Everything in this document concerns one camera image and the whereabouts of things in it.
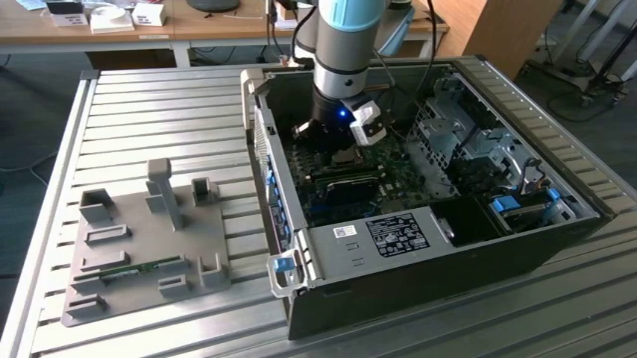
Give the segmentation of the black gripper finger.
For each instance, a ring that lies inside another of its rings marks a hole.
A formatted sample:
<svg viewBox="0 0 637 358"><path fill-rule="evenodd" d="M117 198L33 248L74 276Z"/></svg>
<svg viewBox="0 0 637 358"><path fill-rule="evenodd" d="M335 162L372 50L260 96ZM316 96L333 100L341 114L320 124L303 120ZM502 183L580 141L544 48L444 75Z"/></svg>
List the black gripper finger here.
<svg viewBox="0 0 637 358"><path fill-rule="evenodd" d="M320 164L328 165L331 160L329 133L324 124L311 119L292 128L292 137L297 146L317 155Z"/></svg>

